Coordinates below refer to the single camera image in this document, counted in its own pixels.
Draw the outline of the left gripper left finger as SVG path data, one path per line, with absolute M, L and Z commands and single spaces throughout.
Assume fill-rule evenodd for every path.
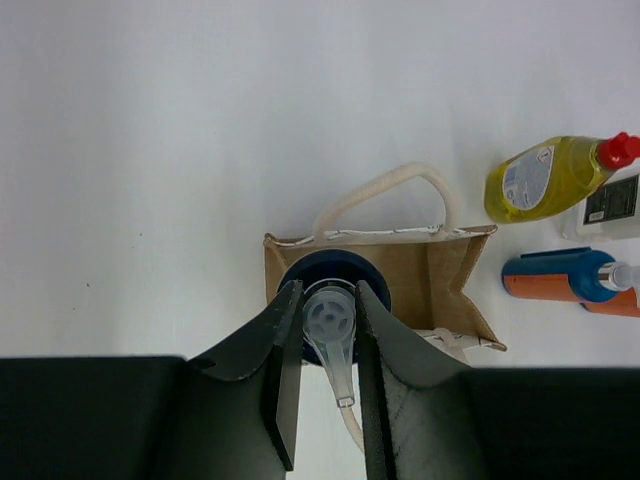
M 303 289 L 192 359 L 5 358 L 5 479 L 282 479 L 293 469 Z

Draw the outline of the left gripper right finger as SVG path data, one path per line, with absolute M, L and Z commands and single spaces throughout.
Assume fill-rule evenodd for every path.
M 473 368 L 356 288 L 371 479 L 635 479 L 635 368 Z

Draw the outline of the dark blue pump bottle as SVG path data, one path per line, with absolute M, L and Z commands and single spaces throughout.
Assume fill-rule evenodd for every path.
M 603 315 L 639 317 L 639 288 L 631 287 L 624 291 L 599 288 L 581 301 L 589 312 Z
M 300 281 L 303 287 L 303 360 L 324 369 L 337 406 L 350 408 L 355 403 L 356 286 L 366 282 L 390 309 L 387 282 L 369 260 L 342 249 L 302 256 L 287 269 L 279 286 L 290 281 Z

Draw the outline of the light blue pump bottle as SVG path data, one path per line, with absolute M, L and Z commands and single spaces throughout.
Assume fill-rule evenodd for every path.
M 639 268 L 590 247 L 522 254 L 501 271 L 505 290 L 523 299 L 607 303 L 639 290 Z

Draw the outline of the yellow bottle red cap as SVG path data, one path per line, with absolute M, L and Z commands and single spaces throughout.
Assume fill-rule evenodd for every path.
M 503 162 L 488 174 L 484 208 L 496 224 L 556 216 L 594 193 L 639 158 L 639 138 L 558 136 Z

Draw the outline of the clear bottle grey cap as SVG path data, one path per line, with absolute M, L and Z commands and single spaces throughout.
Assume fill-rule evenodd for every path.
M 572 207 L 562 235 L 575 242 L 639 237 L 639 172 L 610 179 Z

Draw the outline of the dark blue front pump bottle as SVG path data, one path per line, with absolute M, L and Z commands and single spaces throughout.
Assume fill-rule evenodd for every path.
M 603 315 L 639 317 L 639 288 L 631 287 L 624 291 L 599 288 L 581 301 L 589 312 Z

